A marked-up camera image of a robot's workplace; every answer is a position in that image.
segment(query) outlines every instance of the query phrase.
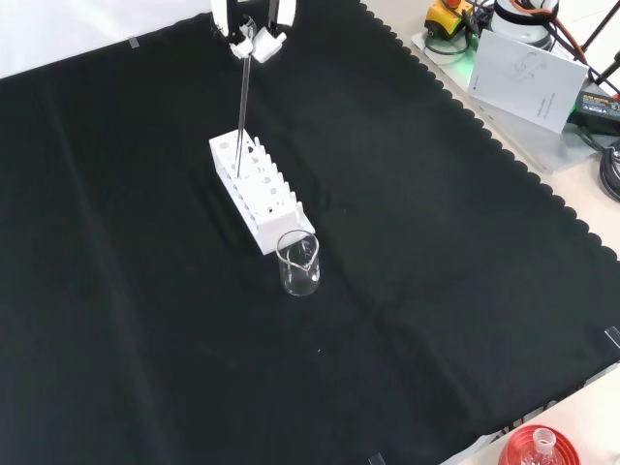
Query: black cloth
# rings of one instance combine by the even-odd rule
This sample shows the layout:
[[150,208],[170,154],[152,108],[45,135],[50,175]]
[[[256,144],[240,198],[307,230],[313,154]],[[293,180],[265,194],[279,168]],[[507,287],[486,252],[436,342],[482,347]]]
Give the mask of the black cloth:
[[209,16],[139,44],[0,82],[2,463],[435,464],[613,362],[615,255],[357,0],[301,0],[250,86],[306,298],[214,173]]

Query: red container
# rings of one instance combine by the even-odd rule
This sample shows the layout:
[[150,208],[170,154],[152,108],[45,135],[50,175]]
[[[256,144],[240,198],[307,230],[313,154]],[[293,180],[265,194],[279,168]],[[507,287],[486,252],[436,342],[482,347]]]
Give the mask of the red container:
[[580,465],[579,455],[574,449],[571,441],[566,439],[562,433],[548,426],[538,424],[523,426],[517,429],[506,443],[502,455],[500,455],[499,465],[521,465],[520,453],[531,443],[534,443],[534,431],[538,428],[546,428],[555,434],[555,452],[562,457],[563,465]]

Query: cable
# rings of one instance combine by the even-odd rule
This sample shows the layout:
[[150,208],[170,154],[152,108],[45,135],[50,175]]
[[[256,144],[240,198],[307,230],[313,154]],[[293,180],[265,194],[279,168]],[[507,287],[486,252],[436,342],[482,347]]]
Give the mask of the cable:
[[465,44],[466,44],[465,48],[460,49],[460,50],[456,50],[456,51],[442,51],[442,50],[438,50],[437,48],[433,48],[430,45],[430,41],[431,41],[432,38],[433,38],[433,33],[428,31],[428,34],[426,34],[426,38],[424,39],[424,48],[428,48],[433,53],[437,53],[438,55],[444,55],[444,56],[462,55],[467,50],[469,50],[469,47],[470,47],[470,44],[471,44],[471,40],[470,40],[468,32],[465,32]]
[[611,147],[603,147],[592,136],[587,128],[579,127],[579,136],[585,143],[595,150],[601,152],[601,164],[599,167],[599,176],[607,193],[620,202],[620,139],[614,142]]
[[569,42],[573,45],[574,50],[579,55],[579,61],[581,61],[584,65],[588,64],[588,60],[586,59],[585,53],[583,53],[583,50],[581,49],[581,46],[579,45],[579,43],[574,39],[574,37],[569,32],[569,30],[562,23],[562,21],[560,21],[557,17],[554,17],[554,13],[551,10],[548,10],[546,8],[529,8],[529,9],[526,9],[526,8],[523,8],[516,0],[511,0],[511,5],[513,5],[514,8],[518,12],[524,13],[526,15],[536,15],[536,14],[539,14],[539,15],[546,15],[546,16],[548,16],[549,17],[549,22],[552,22],[553,24],[555,24],[558,27],[558,29],[560,29],[560,31],[562,31],[562,34],[564,34],[566,36],[566,38],[569,40]]
[[[560,35],[557,33],[557,31],[553,30],[553,27],[551,27],[550,24],[547,24],[544,26],[544,28],[549,32],[549,34],[551,34],[551,36],[553,36],[555,38],[555,40],[557,41],[558,44],[560,44],[562,47],[564,47],[572,56],[574,56],[575,58],[578,59],[576,52],[574,51],[574,49],[564,40],[560,37]],[[591,66],[588,66],[588,73],[590,75],[595,75],[598,78],[601,78],[601,73],[599,73],[597,70],[595,70],[594,68],[592,68]],[[617,94],[620,94],[620,89],[618,89],[618,87],[616,87],[615,85],[613,85],[609,79],[604,79],[604,82],[613,89],[614,92],[616,92]]]
[[493,10],[493,7],[490,6],[490,5],[489,6],[484,6],[484,4],[486,2],[488,2],[488,0],[483,0],[481,3],[478,3],[476,0],[465,0],[465,1],[467,3],[469,3],[470,5],[474,5],[474,11],[476,10],[476,8],[486,9],[486,10],[489,10],[489,11]]

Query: black cable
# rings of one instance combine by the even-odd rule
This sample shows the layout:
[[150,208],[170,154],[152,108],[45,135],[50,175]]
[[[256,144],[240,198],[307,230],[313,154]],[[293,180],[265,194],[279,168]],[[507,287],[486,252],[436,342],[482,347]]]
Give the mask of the black cable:
[[601,152],[601,164],[599,167],[599,176],[607,193],[620,202],[620,139],[614,142],[610,147],[603,147],[594,139],[592,133],[587,128],[579,128],[579,136],[585,143],[595,150]]
[[465,0],[467,3],[469,3],[470,5],[474,5],[474,11],[476,10],[476,8],[479,9],[487,9],[489,11],[493,10],[492,6],[484,6],[484,4],[486,2],[488,2],[488,0],[483,0],[481,3],[478,3],[476,0]]
[[455,50],[455,51],[442,51],[442,50],[438,50],[437,48],[433,48],[430,45],[430,41],[432,38],[433,38],[433,34],[430,31],[428,31],[428,34],[426,34],[426,38],[424,39],[424,48],[428,48],[433,53],[437,53],[438,55],[444,55],[444,56],[462,55],[467,50],[469,50],[469,47],[471,44],[471,40],[470,40],[468,32],[465,32],[465,44],[466,44],[465,48],[462,48],[460,50]]
[[[569,43],[567,43],[564,39],[562,39],[562,37],[560,37],[560,34],[555,31],[553,29],[553,27],[550,24],[547,24],[544,26],[544,28],[549,31],[549,34],[551,34],[551,36],[553,36],[556,40],[556,42],[558,44],[560,44],[562,47],[564,47],[572,56],[574,56],[577,60],[583,62],[583,60],[581,59],[581,57],[579,56],[579,54],[575,51],[575,49],[573,48],[573,46],[571,46]],[[588,66],[588,74],[590,74],[590,80],[594,81],[595,79],[592,78],[591,75],[595,75],[598,78],[601,77],[601,73],[599,73],[597,70],[595,70],[594,68],[592,68],[591,66],[589,66],[587,63],[584,63],[586,66]],[[617,94],[620,94],[620,89],[618,89],[615,85],[613,85],[611,82],[609,82],[609,79],[605,79],[604,82],[613,89],[614,92],[616,92]]]
[[553,44],[551,44],[551,48],[549,49],[549,51],[553,51],[553,49],[555,48],[555,45],[558,43],[558,26],[557,24],[553,24],[555,26],[555,36],[553,37]]

